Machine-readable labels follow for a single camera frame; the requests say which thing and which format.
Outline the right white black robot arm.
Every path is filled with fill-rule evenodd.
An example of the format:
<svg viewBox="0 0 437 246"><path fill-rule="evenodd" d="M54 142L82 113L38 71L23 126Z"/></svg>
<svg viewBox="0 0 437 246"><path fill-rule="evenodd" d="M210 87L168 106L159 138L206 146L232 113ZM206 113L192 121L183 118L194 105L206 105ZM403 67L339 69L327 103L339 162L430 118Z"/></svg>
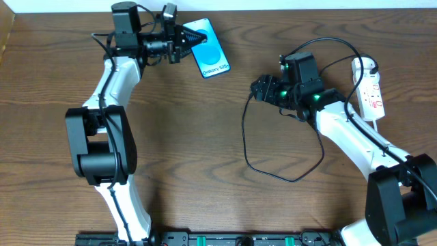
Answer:
<svg viewBox="0 0 437 246"><path fill-rule="evenodd" d="M250 96L289 110L334 142L367 181L365 217L336 233L337 245L416 244L436 229L436 162L412 156L368 125L345 96L326 89L310 52L280 58L282 77L263 75Z"/></svg>

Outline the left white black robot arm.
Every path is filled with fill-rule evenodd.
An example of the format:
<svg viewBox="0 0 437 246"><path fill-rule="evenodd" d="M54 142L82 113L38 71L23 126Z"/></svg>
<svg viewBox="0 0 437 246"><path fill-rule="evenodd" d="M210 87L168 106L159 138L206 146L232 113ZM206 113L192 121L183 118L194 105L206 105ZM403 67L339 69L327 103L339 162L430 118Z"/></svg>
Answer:
<svg viewBox="0 0 437 246"><path fill-rule="evenodd" d="M133 1L111 6L115 29L104 34L104 72L94 93L81 107L66 111L72 166L104 198L115 220L114 236L80 235L85 245L161 245L150 215L141 203L134 173L137 147L126 108L149 59L176 64L191 49L207 41L204 33L176 22L177 7L164 5L153 14L152 25L160 30L144 32L139 9Z"/></svg>

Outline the blue Galaxy smartphone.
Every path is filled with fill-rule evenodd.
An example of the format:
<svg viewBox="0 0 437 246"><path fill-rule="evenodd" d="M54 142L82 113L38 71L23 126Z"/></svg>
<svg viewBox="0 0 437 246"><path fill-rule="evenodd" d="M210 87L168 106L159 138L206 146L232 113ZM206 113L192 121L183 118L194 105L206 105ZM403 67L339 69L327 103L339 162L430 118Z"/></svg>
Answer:
<svg viewBox="0 0 437 246"><path fill-rule="evenodd" d="M194 20L183 24L183 26L207 36L206 42L198 44L191 49L201 76L204 79L209 79L231 70L230 63L209 18Z"/></svg>

